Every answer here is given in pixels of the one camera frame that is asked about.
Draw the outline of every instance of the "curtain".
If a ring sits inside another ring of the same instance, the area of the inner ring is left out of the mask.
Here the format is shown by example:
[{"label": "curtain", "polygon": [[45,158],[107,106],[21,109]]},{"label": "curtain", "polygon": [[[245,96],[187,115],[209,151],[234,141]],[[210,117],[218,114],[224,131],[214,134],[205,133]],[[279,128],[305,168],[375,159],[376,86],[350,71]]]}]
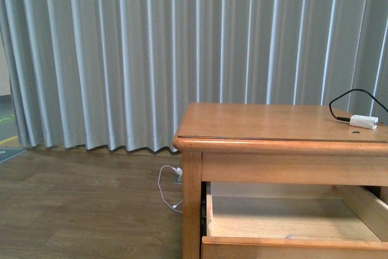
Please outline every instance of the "curtain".
[{"label": "curtain", "polygon": [[387,104],[387,27],[388,0],[0,0],[25,146],[173,149],[189,102]]}]

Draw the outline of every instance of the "tabletop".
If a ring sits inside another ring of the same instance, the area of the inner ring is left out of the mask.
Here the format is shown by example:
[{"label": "tabletop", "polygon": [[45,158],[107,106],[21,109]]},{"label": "tabletop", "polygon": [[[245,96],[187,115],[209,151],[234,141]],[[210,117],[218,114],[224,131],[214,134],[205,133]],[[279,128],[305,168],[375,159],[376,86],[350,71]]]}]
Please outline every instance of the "tabletop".
[{"label": "tabletop", "polygon": [[[337,116],[351,114],[334,109]],[[388,126],[375,130],[337,121],[328,106],[191,103],[177,133],[184,139],[388,143]]]}]

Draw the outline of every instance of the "power cord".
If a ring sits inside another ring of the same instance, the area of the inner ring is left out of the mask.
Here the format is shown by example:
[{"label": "power cord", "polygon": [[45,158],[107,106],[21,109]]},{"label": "power cord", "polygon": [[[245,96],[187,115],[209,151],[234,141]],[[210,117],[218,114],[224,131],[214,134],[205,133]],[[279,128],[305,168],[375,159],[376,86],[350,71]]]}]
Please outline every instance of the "power cord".
[{"label": "power cord", "polygon": [[159,187],[159,190],[160,190],[160,196],[162,197],[162,200],[164,203],[166,203],[166,205],[169,206],[169,208],[171,208],[174,212],[177,212],[179,214],[183,214],[180,210],[177,210],[176,207],[179,206],[183,200],[181,200],[180,202],[178,202],[177,204],[174,204],[173,206],[171,206],[168,202],[166,202],[166,200],[164,199],[164,196],[163,196],[163,191],[162,191],[162,188],[160,187],[160,177],[162,175],[162,170],[163,168],[165,167],[169,167],[171,168],[177,175],[179,176],[182,176],[182,169],[181,168],[174,168],[172,166],[169,166],[169,165],[163,165],[162,168],[160,168],[160,171],[159,171],[159,177],[158,177],[158,187]]},{"label": "power cord", "polygon": [[377,100],[377,98],[375,98],[372,94],[370,94],[368,91],[364,90],[364,89],[359,89],[359,88],[354,88],[354,89],[351,89],[347,92],[345,92],[344,94],[340,95],[339,97],[337,98],[334,98],[333,100],[331,100],[331,102],[329,103],[329,109],[330,109],[330,113],[332,114],[332,116],[337,119],[338,121],[347,121],[347,122],[350,122],[350,118],[345,118],[345,117],[342,117],[342,116],[335,116],[335,114],[333,113],[333,109],[332,109],[332,103],[336,100],[339,100],[340,98],[344,97],[345,95],[349,94],[350,92],[353,92],[353,91],[360,91],[360,92],[365,92],[366,94],[368,94],[374,101],[376,101],[383,109],[386,110],[386,112],[388,112],[388,109],[387,107],[383,106],[383,104],[381,102],[379,102]]}]

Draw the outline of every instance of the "drawer front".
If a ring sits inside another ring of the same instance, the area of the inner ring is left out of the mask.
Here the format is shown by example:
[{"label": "drawer front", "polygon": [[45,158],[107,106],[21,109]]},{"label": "drawer front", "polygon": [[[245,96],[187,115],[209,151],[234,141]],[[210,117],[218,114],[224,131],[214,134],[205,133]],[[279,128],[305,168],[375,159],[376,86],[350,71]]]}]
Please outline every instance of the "drawer front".
[{"label": "drawer front", "polygon": [[202,259],[386,259],[387,243],[203,237]]}]

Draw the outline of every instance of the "white cable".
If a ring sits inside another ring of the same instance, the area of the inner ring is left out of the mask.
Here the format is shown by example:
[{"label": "white cable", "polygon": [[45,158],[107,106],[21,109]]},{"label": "white cable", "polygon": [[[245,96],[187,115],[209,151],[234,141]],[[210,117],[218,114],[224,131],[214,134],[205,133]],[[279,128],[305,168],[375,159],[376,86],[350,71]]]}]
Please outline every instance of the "white cable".
[{"label": "white cable", "polygon": [[182,203],[182,200],[180,202],[178,202],[177,204],[174,204],[173,206],[171,206],[168,202],[166,202],[166,200],[164,199],[164,196],[163,196],[163,191],[160,187],[160,177],[161,177],[161,174],[162,174],[162,170],[163,168],[165,167],[169,167],[171,168],[172,170],[174,170],[175,173],[181,173],[181,169],[180,168],[174,168],[172,166],[169,166],[169,165],[163,165],[162,168],[160,168],[160,171],[159,171],[159,177],[158,177],[158,187],[159,187],[159,190],[160,190],[160,196],[162,197],[162,200],[164,203],[166,203],[166,205],[169,206],[169,208],[171,208],[174,212],[177,212],[179,214],[182,214],[182,212],[180,210],[176,210],[176,207],[179,206],[181,203]]}]

